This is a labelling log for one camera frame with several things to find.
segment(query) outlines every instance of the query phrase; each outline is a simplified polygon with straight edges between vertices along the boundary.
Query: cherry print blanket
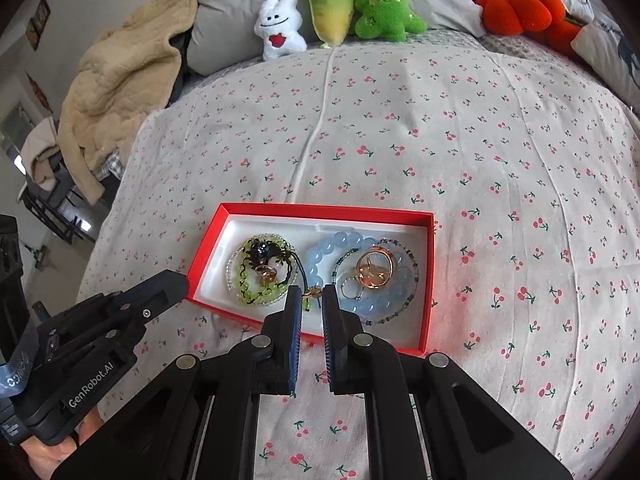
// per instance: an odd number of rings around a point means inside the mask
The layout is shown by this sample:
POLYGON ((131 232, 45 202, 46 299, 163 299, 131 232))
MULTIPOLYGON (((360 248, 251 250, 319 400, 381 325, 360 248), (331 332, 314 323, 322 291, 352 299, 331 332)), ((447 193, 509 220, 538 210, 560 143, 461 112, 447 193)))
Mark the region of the cherry print blanket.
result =
MULTIPOLYGON (((589 478, 640 394, 638 131, 568 63, 376 43, 259 63, 146 120, 80 297, 186 271, 220 201, 433 211, 430 350, 589 478)), ((251 334, 177 305, 103 413, 251 334)), ((255 477, 366 479, 364 402, 332 396, 302 346, 296 394, 261 401, 255 477)))

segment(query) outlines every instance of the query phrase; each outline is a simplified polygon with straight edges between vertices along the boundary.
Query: white bunny plush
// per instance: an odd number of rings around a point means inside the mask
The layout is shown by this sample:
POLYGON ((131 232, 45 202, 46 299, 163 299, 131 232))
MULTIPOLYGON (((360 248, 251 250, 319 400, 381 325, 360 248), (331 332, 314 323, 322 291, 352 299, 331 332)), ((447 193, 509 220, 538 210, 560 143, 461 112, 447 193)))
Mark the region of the white bunny plush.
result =
POLYGON ((298 34, 302 15, 297 4, 298 0, 267 0, 260 7, 254 32, 264 41, 265 61, 306 50, 306 41, 298 34))

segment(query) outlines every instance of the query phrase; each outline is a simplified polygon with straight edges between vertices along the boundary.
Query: bed sheet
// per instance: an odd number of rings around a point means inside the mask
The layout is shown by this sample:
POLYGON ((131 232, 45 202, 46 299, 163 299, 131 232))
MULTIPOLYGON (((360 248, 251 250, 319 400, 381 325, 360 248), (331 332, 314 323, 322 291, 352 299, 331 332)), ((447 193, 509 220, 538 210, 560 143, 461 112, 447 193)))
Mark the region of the bed sheet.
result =
MULTIPOLYGON (((355 44, 260 63, 148 118, 80 298, 186 272, 222 201, 432 211, 428 348, 589 478, 638 405, 638 131, 577 70, 484 50, 355 44)), ((103 413, 179 354, 252 333, 177 305, 103 413)), ((368 477, 364 402, 326 383, 323 350, 303 344, 296 395, 261 400, 256 478, 368 477)))

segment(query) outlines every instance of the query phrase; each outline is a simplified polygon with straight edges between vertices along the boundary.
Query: hand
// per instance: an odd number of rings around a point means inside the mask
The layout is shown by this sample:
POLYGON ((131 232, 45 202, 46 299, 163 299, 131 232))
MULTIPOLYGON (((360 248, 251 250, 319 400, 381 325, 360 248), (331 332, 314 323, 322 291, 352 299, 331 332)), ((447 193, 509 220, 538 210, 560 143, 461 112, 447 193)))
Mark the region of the hand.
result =
MULTIPOLYGON (((78 429, 80 444, 84 444, 92 434, 98 431, 104 421, 97 408, 92 409, 82 420, 78 429)), ((68 436, 57 446, 45 446, 36 437, 29 437, 21 444, 29 457, 29 464, 42 480, 49 480, 60 462, 76 450, 76 443, 68 436)))

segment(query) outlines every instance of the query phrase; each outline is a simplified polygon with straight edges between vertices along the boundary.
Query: christmas tree plush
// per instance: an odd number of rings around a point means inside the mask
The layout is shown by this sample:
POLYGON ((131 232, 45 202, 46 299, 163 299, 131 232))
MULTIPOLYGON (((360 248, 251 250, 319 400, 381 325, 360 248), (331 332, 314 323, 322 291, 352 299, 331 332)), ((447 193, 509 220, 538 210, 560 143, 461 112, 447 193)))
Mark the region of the christmas tree plush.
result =
POLYGON ((353 0, 309 0, 314 29, 325 47, 340 46, 349 32, 353 0))
POLYGON ((420 34, 427 29, 408 0, 356 0, 355 7, 362 13, 355 31, 363 40, 405 41, 408 32, 420 34))

